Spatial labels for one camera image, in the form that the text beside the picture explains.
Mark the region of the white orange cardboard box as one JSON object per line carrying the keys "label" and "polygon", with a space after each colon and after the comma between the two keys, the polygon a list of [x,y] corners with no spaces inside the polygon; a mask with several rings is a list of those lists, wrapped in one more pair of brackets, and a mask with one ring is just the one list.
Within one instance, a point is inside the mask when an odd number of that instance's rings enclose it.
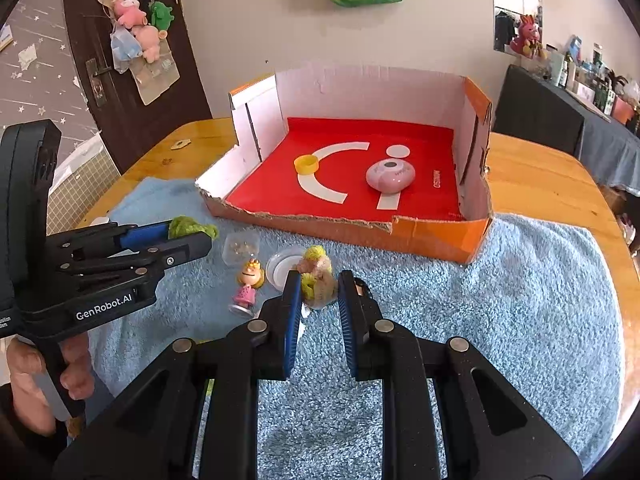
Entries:
{"label": "white orange cardboard box", "polygon": [[196,181],[214,216],[457,263],[480,249],[492,104],[472,79],[311,65],[230,107],[235,144]]}

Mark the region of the yellow-haired figurine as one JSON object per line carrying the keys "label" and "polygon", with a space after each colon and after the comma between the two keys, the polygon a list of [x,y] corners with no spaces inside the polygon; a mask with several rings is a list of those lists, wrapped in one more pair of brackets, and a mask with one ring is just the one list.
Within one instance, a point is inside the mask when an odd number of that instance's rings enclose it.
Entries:
{"label": "yellow-haired figurine", "polygon": [[309,309],[326,307],[337,297],[337,279],[331,259],[321,245],[310,246],[294,266],[300,274],[303,302]]}

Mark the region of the clear round plastic lid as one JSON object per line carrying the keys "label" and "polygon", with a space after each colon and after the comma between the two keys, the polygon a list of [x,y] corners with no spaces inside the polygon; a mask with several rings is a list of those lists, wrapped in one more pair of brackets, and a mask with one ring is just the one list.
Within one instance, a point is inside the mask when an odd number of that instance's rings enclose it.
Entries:
{"label": "clear round plastic lid", "polygon": [[282,292],[288,272],[296,269],[305,252],[306,249],[303,247],[290,247],[269,258],[266,264],[266,279],[273,288]]}

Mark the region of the green plush toy on door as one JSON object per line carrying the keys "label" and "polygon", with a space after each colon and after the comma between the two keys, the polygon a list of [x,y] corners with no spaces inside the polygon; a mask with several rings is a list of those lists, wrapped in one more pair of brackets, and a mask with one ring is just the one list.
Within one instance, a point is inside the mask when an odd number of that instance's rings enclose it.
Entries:
{"label": "green plush toy on door", "polygon": [[172,13],[171,6],[166,6],[165,3],[154,0],[149,6],[149,19],[152,26],[167,32],[175,19],[175,15]]}

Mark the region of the pink plush toy on door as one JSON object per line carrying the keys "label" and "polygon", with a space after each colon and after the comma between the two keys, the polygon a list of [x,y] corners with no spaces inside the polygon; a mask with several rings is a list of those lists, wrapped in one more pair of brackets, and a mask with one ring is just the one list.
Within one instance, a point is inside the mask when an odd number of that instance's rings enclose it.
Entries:
{"label": "pink plush toy on door", "polygon": [[128,30],[140,46],[141,56],[151,64],[160,59],[160,43],[168,36],[166,29],[152,25],[141,10],[139,0],[115,0],[116,23]]}

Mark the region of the green fuzzy toy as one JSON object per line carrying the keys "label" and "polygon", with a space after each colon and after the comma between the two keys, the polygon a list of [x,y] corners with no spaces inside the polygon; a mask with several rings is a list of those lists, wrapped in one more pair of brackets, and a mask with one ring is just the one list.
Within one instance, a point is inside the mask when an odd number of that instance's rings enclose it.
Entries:
{"label": "green fuzzy toy", "polygon": [[207,234],[211,240],[216,240],[219,236],[218,229],[213,224],[201,224],[188,216],[178,216],[169,222],[168,238],[170,240],[196,233]]}

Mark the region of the clear plastic capsule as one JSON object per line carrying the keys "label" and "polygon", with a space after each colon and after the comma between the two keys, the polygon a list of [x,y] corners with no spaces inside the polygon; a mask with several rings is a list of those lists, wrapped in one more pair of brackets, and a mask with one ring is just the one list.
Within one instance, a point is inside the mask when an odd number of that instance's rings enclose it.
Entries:
{"label": "clear plastic capsule", "polygon": [[248,260],[257,258],[259,251],[260,237],[256,231],[235,231],[224,239],[221,258],[226,266],[242,266]]}

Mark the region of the light blue towel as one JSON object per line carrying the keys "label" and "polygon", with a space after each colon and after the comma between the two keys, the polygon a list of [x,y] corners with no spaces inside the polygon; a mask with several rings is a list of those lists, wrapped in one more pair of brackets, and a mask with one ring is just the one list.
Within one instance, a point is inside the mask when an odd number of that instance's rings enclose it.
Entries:
{"label": "light blue towel", "polygon": [[[513,214],[495,218],[480,253],[461,264],[326,243],[336,270],[370,286],[386,318],[416,336],[466,338],[592,467],[610,444],[623,390],[623,329],[615,288],[591,233]],[[180,337],[223,337],[235,272],[214,246],[170,270],[156,303],[94,330],[93,366],[119,393]],[[292,377],[259,391],[263,479],[376,479],[382,390],[346,365],[340,311],[311,313]]]}

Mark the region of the yellow plastic cap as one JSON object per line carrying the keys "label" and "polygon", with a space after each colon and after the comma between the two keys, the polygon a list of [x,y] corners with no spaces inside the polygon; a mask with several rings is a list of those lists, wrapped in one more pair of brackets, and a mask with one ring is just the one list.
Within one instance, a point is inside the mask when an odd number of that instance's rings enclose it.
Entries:
{"label": "yellow plastic cap", "polygon": [[312,176],[319,169],[316,155],[300,155],[294,159],[294,168],[299,176]]}

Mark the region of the pink plush rabbit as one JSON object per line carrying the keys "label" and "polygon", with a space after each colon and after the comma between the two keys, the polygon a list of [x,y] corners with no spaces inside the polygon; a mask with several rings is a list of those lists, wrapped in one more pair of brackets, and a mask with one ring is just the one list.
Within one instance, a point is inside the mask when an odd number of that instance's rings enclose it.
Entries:
{"label": "pink plush rabbit", "polygon": [[526,58],[539,58],[541,56],[540,32],[533,15],[521,16],[518,33],[511,40],[510,48],[516,54],[523,55]]}

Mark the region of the dark brown door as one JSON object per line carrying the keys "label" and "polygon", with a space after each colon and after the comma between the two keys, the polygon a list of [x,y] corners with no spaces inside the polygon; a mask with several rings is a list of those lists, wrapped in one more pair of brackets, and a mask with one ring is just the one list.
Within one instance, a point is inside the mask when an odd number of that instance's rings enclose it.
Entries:
{"label": "dark brown door", "polygon": [[[116,23],[115,0],[63,0],[70,52],[100,137],[119,171],[180,126],[210,118],[179,0],[160,43],[160,59],[147,63],[128,30]],[[139,0],[149,19],[154,0]]]}

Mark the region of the blonde girl pink dress figurine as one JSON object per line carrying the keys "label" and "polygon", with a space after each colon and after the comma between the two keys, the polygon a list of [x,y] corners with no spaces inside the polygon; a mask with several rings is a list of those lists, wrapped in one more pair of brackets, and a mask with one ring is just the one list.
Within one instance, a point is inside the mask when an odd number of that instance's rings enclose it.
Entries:
{"label": "blonde girl pink dress figurine", "polygon": [[253,258],[244,263],[236,276],[239,288],[232,298],[230,310],[252,318],[255,315],[257,291],[265,283],[265,279],[265,269],[259,260]]}

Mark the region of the dark side table with cloth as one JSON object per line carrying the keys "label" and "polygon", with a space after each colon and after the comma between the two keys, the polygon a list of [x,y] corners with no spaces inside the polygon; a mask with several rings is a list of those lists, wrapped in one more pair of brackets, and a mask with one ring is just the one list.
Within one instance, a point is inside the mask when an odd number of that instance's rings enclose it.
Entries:
{"label": "dark side table with cloth", "polygon": [[572,155],[596,182],[639,194],[638,136],[521,67],[506,70],[492,130]]}

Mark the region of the white pink round device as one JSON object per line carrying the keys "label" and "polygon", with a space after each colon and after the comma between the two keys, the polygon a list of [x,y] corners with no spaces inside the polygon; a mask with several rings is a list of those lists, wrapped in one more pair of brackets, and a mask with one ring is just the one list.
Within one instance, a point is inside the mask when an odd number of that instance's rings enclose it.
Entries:
{"label": "white pink round device", "polygon": [[382,194],[399,193],[415,178],[416,170],[410,162],[397,158],[379,160],[366,172],[367,184]]}

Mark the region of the red paper liner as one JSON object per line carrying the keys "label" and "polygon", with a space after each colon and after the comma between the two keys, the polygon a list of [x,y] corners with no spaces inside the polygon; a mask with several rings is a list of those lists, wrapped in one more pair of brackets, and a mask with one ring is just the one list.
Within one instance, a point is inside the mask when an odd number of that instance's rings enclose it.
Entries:
{"label": "red paper liner", "polygon": [[[227,202],[270,216],[311,216],[390,222],[395,216],[462,221],[454,132],[449,128],[371,119],[288,118],[288,134],[239,184]],[[404,148],[416,178],[400,192],[396,208],[381,205],[381,193],[366,172],[391,151]],[[316,155],[319,169],[299,176],[294,159]]]}

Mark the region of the small beige tag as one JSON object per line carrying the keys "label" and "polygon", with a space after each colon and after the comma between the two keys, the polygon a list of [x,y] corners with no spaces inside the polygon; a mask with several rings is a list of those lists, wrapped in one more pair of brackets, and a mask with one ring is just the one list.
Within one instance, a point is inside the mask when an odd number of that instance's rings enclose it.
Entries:
{"label": "small beige tag", "polygon": [[190,139],[181,139],[176,141],[174,144],[172,144],[170,149],[171,151],[179,151],[179,150],[182,150],[183,148],[186,148],[190,143],[191,143]]}

